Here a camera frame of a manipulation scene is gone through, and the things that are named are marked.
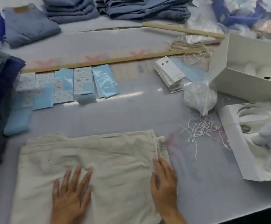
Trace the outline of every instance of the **blue box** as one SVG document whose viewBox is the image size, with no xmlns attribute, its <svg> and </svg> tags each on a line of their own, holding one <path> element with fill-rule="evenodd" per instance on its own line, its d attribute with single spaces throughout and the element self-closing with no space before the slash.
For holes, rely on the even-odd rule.
<svg viewBox="0 0 271 224">
<path fill-rule="evenodd" d="M 212 3 L 212 9 L 216 16 L 217 22 L 222 23 L 225 26 L 231 26 L 234 24 L 242 24 L 248 27 L 252 27 L 259 19 L 261 14 L 258 9 L 260 5 L 257 3 L 255 13 L 253 16 L 232 16 L 228 8 L 225 6 L 224 0 L 214 0 Z"/>
</svg>

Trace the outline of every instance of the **cardboard box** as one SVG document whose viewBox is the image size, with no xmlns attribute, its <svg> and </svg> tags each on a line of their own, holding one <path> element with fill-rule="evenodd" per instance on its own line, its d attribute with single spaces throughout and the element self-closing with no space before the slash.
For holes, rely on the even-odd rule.
<svg viewBox="0 0 271 224">
<path fill-rule="evenodd" d="M 249 112 L 258 113 L 260 116 L 244 116 L 239 119 L 243 108 L 247 107 L 255 107 L 253 111 L 249 109 Z M 265 162 L 270 155 L 270 151 L 266 147 L 258 146 L 251 141 L 251 138 L 265 124 L 271 123 L 271 102 L 226 105 L 218 111 L 218 115 L 242 177 L 253 181 L 271 181 L 271 171 L 265 168 Z M 244 134 L 241 125 L 251 127 L 251 133 Z"/>
<path fill-rule="evenodd" d="M 244 73 L 243 67 L 250 62 L 257 69 L 271 65 L 271 43 L 229 34 L 211 56 L 209 80 L 219 92 L 249 102 L 271 101 L 271 74 Z"/>
</svg>

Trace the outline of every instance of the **hand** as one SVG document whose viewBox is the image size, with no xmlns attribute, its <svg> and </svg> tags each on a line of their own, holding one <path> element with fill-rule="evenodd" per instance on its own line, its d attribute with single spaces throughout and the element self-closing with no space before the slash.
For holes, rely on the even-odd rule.
<svg viewBox="0 0 271 224">
<path fill-rule="evenodd" d="M 92 171 L 86 173 L 78 186 L 81 167 L 77 167 L 69 184 L 71 170 L 66 171 L 59 190 L 59 180 L 55 180 L 52 194 L 51 224 L 80 224 L 91 201 L 91 189 L 88 187 Z"/>
<path fill-rule="evenodd" d="M 151 177 L 151 193 L 156 210 L 167 223 L 186 223 L 177 208 L 177 177 L 175 170 L 163 158 L 153 159 L 160 186 L 157 187 L 157 176 L 153 172 Z"/>
</svg>

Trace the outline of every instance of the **pocket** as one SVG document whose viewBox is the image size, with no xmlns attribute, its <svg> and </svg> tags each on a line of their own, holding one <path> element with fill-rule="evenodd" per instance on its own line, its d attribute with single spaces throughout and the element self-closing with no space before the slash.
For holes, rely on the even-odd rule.
<svg viewBox="0 0 271 224">
<path fill-rule="evenodd" d="M 18 19 L 16 21 L 18 29 L 23 35 L 36 36 L 39 35 L 44 29 L 44 23 L 39 19 Z"/>
</svg>

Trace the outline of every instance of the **wooden ruler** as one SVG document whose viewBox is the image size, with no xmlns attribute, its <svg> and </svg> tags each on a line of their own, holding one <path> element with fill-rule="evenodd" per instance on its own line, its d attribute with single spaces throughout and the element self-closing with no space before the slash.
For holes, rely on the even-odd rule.
<svg viewBox="0 0 271 224">
<path fill-rule="evenodd" d="M 203 51 L 203 48 L 188 48 L 182 50 L 171 50 L 167 52 L 159 52 L 159 53 L 152 53 L 147 55 L 140 55 L 140 56 L 131 56 L 131 57 L 122 57 L 122 58 L 113 58 L 107 59 L 102 61 L 95 61 L 95 62 L 83 62 L 78 64 L 65 64 L 59 65 L 54 67 L 43 67 L 43 68 L 24 68 L 22 69 L 22 73 L 30 73 L 30 72 L 47 72 L 47 71 L 58 71 L 61 68 L 78 68 L 78 67 L 89 67 L 89 66 L 96 66 L 102 64 L 114 64 L 114 63 L 121 63 L 121 62 L 128 62 L 128 61 L 136 61 L 136 60 L 145 60 L 157 57 L 164 57 L 164 56 L 173 56 L 173 55 L 180 55 L 180 54 L 191 54 Z"/>
<path fill-rule="evenodd" d="M 178 26 L 169 26 L 169 25 L 163 25 L 163 24 L 159 24 L 159 23 L 143 22 L 143 26 L 164 29 L 164 30 L 170 30 L 170 31 L 179 31 L 179 32 L 187 33 L 187 34 L 210 36 L 210 37 L 215 37 L 215 38 L 225 38 L 226 37 L 224 34 L 220 34 L 220 33 L 200 31 L 200 30 L 194 30 L 194 29 L 189 29 L 189 28 L 182 28 L 182 27 L 178 27 Z"/>
</svg>

